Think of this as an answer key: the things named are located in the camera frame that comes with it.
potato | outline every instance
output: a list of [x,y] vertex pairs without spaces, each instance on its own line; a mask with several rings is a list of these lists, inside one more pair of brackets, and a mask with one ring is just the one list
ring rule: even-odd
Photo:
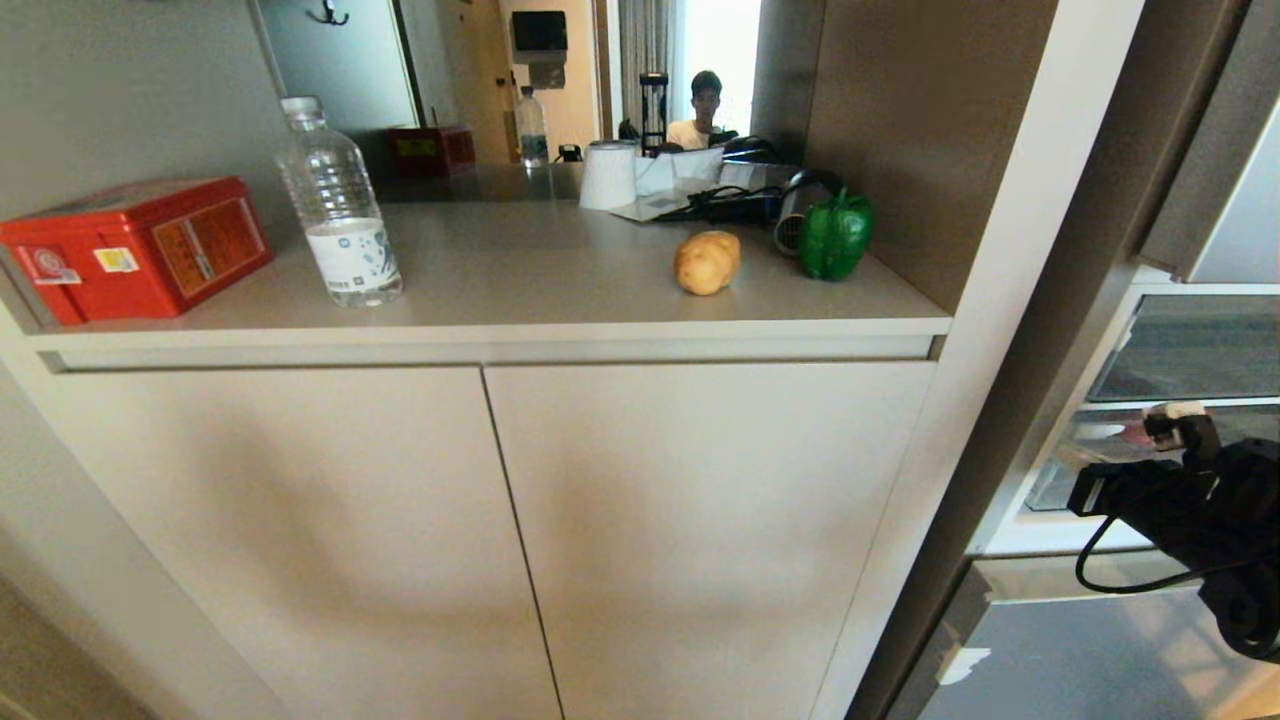
[[676,282],[694,295],[714,295],[728,286],[741,264],[742,243],[736,234],[700,232],[676,250]]

white cabinet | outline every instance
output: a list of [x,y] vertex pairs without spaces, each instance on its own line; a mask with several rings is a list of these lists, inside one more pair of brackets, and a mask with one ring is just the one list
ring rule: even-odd
[[486,369],[566,717],[809,716],[932,374]]
[[51,380],[63,441],[296,717],[559,717],[479,369]]

red tin box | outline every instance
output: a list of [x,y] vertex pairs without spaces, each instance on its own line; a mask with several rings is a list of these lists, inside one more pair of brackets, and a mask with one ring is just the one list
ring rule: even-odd
[[239,179],[127,184],[0,223],[64,324],[172,318],[271,260]]
[[452,176],[474,168],[476,149],[467,126],[390,128],[387,141],[401,176]]

curtain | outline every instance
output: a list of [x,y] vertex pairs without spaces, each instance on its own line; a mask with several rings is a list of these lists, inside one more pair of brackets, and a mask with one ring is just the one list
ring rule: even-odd
[[[671,73],[676,13],[672,0],[618,0],[622,33],[622,115],[640,129],[640,73]],[[668,88],[668,113],[671,111]],[[620,123],[622,118],[613,118]]]

